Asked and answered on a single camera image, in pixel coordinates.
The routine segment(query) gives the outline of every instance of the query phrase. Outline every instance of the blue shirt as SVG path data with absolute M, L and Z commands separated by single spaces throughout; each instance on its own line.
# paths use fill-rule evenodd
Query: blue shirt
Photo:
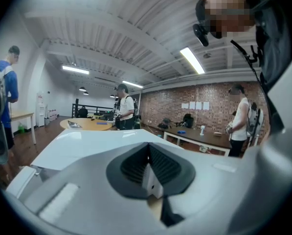
M 0 71 L 3 71 L 7 66 L 11 64 L 7 61 L 0 60 Z M 18 79 L 16 73 L 12 70 L 4 77 L 5 81 L 5 92 L 6 97 L 8 97 L 9 92 L 11 93 L 11 99 L 18 99 L 19 92 L 18 92 Z M 8 103 L 5 104 L 4 111 L 1 116 L 1 121 L 5 128 L 11 128 L 11 117 L 9 112 Z

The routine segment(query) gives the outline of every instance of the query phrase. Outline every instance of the paper sheet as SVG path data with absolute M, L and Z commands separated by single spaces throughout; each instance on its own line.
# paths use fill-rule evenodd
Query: paper sheet
M 182 109 L 188 109 L 188 103 L 182 103 L 181 104 Z
M 196 110 L 202 110 L 202 103 L 196 102 Z
M 210 103 L 209 102 L 203 102 L 203 109 L 208 111 L 210 109 Z
M 195 102 L 190 102 L 189 108 L 194 110 L 195 109 Z

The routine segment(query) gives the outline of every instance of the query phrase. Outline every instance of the white t-shirt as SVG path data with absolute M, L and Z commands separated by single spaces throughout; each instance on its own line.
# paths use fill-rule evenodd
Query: white t-shirt
M 251 116 L 251 109 L 249 110 L 249 102 L 248 102 L 248 99 L 246 97 L 244 97 L 239 105 L 238 105 L 238 109 L 237 109 L 237 112 L 236 112 L 236 116 L 233 120 L 233 127 L 236 126 L 237 123 L 239 123 L 239 121 L 241 120 L 241 117 L 242 117 L 242 109 L 241 109 L 241 106 L 243 104 L 246 104 L 248 106 L 248 118 L 250 118 Z M 240 128 L 238 131 L 234 131 L 232 133 L 232 140 L 236 140 L 236 141 L 245 141 L 247 139 L 247 124 L 245 124 L 242 128 Z
M 120 114 L 124 115 L 130 110 L 134 110 L 134 101 L 133 101 L 132 97 L 126 96 L 126 97 L 121 99 Z M 133 117 L 133 114 L 130 114 L 126 117 L 121 118 L 121 120 L 127 120 L 127 119 L 130 119 L 132 117 Z

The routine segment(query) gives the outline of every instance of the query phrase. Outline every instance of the white table frame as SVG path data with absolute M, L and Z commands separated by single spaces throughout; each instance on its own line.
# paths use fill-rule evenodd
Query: white table frame
M 17 116 L 11 116 L 11 122 L 12 121 L 17 121 L 17 120 L 20 120 L 20 119 L 24 119 L 24 118 L 30 118 L 30 125 L 31 125 L 31 131 L 32 131 L 32 139 L 33 139 L 33 143 L 36 144 L 36 137 L 35 137 L 35 130 L 34 130 L 34 122 L 33 122 L 33 117 L 34 117 L 34 113 L 19 113 Z
M 194 143 L 194 144 L 201 145 L 201 146 L 204 146 L 204 147 L 208 147 L 208 148 L 211 148 L 211 149 L 223 151 L 223 152 L 225 152 L 225 154 L 224 154 L 225 157 L 228 157 L 228 154 L 229 154 L 229 151 L 230 151 L 230 149 L 228 149 L 228 148 L 218 147 L 218 146 L 210 145 L 210 144 L 207 144 L 207 143 L 202 143 L 202 142 L 194 141 L 194 140 L 191 140 L 191 139 L 187 139 L 187 138 L 184 138 L 182 136 L 174 135 L 174 134 L 171 134 L 171 133 L 168 133 L 168 132 L 164 132 L 163 139 L 167 140 L 167 136 L 171 136 L 173 138 L 176 138 L 177 139 L 177 144 L 176 145 L 178 145 L 178 146 L 180 145 L 180 140 L 184 140 L 184 141 L 189 142 L 189 143 Z

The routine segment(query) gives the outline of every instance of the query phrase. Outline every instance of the man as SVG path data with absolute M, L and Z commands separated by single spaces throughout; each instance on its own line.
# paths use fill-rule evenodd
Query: man
M 134 101 L 128 95 L 128 89 L 125 84 L 120 84 L 117 87 L 117 96 L 121 100 L 120 112 L 118 118 L 120 119 L 120 130 L 132 130 L 134 126 Z
M 10 68 L 10 66 L 17 64 L 19 61 L 19 55 L 20 55 L 20 49 L 17 46 L 12 46 L 7 56 L 4 60 L 0 60 L 0 71 L 3 71 L 4 69 L 8 68 L 8 72 L 6 72 L 6 75 L 4 76 L 5 80 L 5 92 L 7 97 L 7 102 L 5 104 L 4 111 L 1 115 L 1 121 L 4 125 L 4 132 L 8 144 L 8 149 L 10 150 L 13 145 L 13 137 L 12 137 L 12 130 L 11 130 L 11 116 L 9 112 L 8 102 L 15 103 L 18 101 L 19 98 L 19 92 L 18 92 L 18 80 L 16 73 Z M 10 157 L 13 157 L 13 153 L 9 151 L 8 153 L 9 160 Z M 13 175 L 11 172 L 11 167 L 9 164 L 3 165 L 4 170 L 6 171 L 9 180 L 13 179 Z
M 233 99 L 239 100 L 240 102 L 233 120 L 232 128 L 228 130 L 228 133 L 231 134 L 230 144 L 232 146 L 229 151 L 229 156 L 239 157 L 244 142 L 247 140 L 247 122 L 251 116 L 251 109 L 245 95 L 245 89 L 240 84 L 234 85 L 229 90 L 229 94 Z
M 292 0 L 199 0 L 196 15 L 203 34 L 210 32 L 216 38 L 256 25 L 260 80 L 267 94 L 292 60 Z M 273 104 L 267 103 L 271 133 L 280 131 L 282 121 Z
M 87 118 L 88 110 L 85 106 L 82 106 L 82 108 L 78 111 L 78 117 L 79 118 Z

